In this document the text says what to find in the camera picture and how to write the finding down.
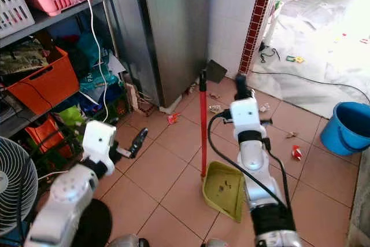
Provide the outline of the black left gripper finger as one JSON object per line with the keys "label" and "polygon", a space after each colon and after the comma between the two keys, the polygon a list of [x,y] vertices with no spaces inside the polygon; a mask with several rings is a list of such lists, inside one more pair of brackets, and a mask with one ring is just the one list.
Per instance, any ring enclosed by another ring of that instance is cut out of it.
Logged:
{"label": "black left gripper finger", "polygon": [[131,157],[136,157],[138,152],[140,152],[141,147],[145,143],[146,136],[148,134],[148,128],[143,128],[140,133],[133,139],[131,145]]}

